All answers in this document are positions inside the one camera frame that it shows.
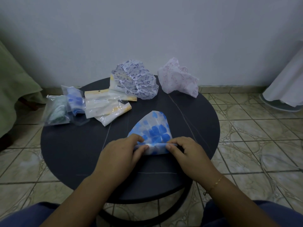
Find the gold bracelet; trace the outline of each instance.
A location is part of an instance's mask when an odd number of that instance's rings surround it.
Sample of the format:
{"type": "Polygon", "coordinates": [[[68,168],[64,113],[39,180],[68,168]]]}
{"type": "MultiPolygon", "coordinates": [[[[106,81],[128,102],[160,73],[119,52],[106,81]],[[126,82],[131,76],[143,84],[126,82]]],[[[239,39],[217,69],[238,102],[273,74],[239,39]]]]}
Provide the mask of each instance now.
{"type": "Polygon", "coordinates": [[[210,188],[209,191],[205,191],[205,192],[203,193],[203,195],[206,196],[206,194],[209,193],[209,192],[210,192],[210,191],[211,191],[211,190],[220,182],[221,178],[219,178],[219,180],[214,184],[213,187],[210,188]]]}

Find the hand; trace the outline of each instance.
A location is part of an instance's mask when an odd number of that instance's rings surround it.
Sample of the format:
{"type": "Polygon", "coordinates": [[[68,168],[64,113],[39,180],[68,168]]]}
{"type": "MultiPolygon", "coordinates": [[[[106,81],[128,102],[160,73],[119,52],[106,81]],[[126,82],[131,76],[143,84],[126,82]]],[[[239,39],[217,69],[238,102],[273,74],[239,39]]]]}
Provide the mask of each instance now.
{"type": "Polygon", "coordinates": [[[141,158],[148,145],[140,146],[135,152],[137,141],[144,139],[137,134],[131,134],[127,138],[111,141],[101,151],[96,168],[92,175],[95,178],[104,177],[104,180],[114,190],[132,172],[138,160],[141,158]]]}
{"type": "Polygon", "coordinates": [[[167,142],[166,148],[176,158],[184,173],[198,182],[207,191],[218,181],[221,173],[212,164],[202,146],[197,144],[192,138],[178,137],[167,142]],[[184,153],[174,145],[182,146],[184,153]]]}

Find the green fabric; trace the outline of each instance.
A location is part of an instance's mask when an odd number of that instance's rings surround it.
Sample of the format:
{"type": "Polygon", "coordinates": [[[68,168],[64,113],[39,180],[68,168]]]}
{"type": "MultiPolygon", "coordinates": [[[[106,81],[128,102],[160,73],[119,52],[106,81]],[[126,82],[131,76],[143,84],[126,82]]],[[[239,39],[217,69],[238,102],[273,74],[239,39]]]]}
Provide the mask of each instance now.
{"type": "Polygon", "coordinates": [[[0,137],[14,125],[14,105],[20,97],[45,103],[41,90],[0,41],[0,137]]]}

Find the black table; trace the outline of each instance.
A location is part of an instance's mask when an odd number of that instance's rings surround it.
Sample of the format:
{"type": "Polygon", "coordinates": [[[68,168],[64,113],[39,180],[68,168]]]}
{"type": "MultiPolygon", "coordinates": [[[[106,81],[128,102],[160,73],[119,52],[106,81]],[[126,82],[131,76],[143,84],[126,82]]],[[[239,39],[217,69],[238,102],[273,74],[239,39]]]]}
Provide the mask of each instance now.
{"type": "MultiPolygon", "coordinates": [[[[158,78],[157,84],[159,91],[156,97],[130,102],[132,109],[106,127],[94,118],[82,126],[64,124],[44,127],[41,151],[50,171],[61,182],[75,190],[82,180],[93,172],[100,152],[106,144],[127,137],[134,125],[152,110],[161,111],[166,115],[172,137],[193,138],[211,159],[220,137],[219,120],[212,105],[201,94],[196,99],[179,91],[166,94],[162,91],[158,78]]],[[[109,78],[88,84],[81,90],[106,88],[109,88],[109,78]]],[[[116,204],[149,202],[185,187],[180,199],[167,212],[156,218],[131,224],[131,226],[155,225],[178,210],[191,184],[191,179],[183,173],[171,154],[143,156],[131,175],[113,192],[108,202],[116,204]]],[[[113,225],[121,224],[118,218],[105,211],[101,211],[100,215],[113,225]]]]}

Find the forearm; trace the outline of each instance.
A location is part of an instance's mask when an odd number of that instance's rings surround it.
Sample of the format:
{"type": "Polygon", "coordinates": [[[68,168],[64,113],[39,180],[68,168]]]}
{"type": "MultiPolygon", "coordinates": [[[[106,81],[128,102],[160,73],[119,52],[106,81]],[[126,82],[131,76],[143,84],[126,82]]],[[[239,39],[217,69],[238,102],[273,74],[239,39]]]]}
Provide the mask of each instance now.
{"type": "MultiPolygon", "coordinates": [[[[223,176],[218,172],[214,175],[214,181],[218,181],[223,176]]],[[[224,176],[211,189],[209,195],[231,226],[278,226],[262,209],[224,176]]]]}
{"type": "Polygon", "coordinates": [[[103,208],[114,188],[91,175],[42,223],[47,226],[88,226],[103,208]]]}

